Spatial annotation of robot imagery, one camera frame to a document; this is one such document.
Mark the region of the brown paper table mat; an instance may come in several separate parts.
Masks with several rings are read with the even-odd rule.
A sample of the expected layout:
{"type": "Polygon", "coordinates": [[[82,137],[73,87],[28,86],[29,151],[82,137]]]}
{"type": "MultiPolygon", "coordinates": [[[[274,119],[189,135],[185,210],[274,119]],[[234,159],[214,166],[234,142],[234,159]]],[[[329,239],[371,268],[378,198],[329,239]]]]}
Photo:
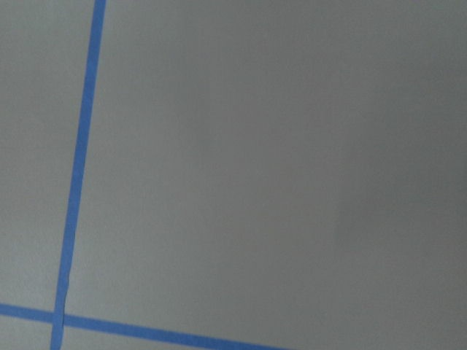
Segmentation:
{"type": "Polygon", "coordinates": [[[108,1],[63,349],[466,347],[464,1],[108,1]]]}

